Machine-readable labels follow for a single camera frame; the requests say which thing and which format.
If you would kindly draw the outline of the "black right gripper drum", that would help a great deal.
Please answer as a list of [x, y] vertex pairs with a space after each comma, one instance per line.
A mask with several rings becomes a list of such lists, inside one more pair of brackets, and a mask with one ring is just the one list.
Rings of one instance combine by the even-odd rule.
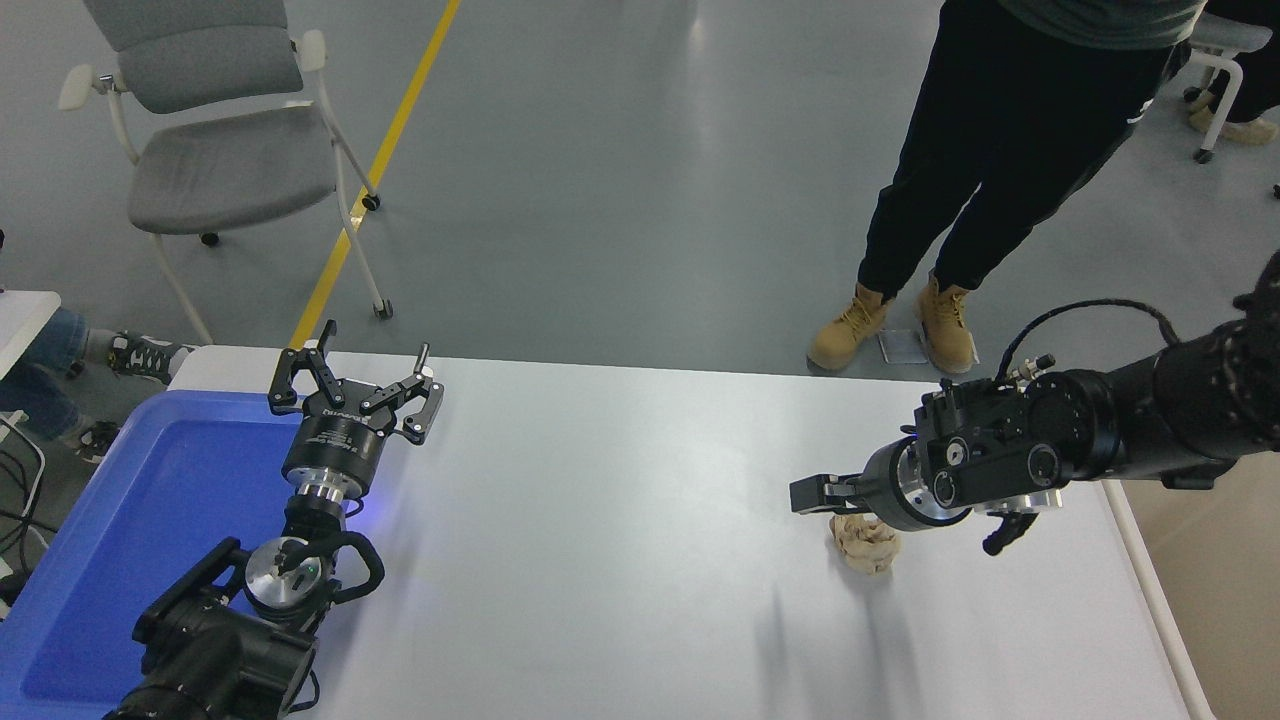
[[855, 482], [861, 505], [896, 530], [916, 529], [902, 489], [915, 478], [915, 466], [909, 459], [913, 447], [913, 439], [899, 439], [874, 451]]

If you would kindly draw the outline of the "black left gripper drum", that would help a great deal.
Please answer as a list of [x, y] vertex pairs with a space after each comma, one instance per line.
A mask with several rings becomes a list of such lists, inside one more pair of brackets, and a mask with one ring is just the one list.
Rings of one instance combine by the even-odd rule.
[[360, 415], [329, 407], [301, 413], [300, 428], [282, 466], [285, 480], [296, 488], [339, 480], [346, 497], [367, 495], [390, 432], [390, 413], [383, 409]]

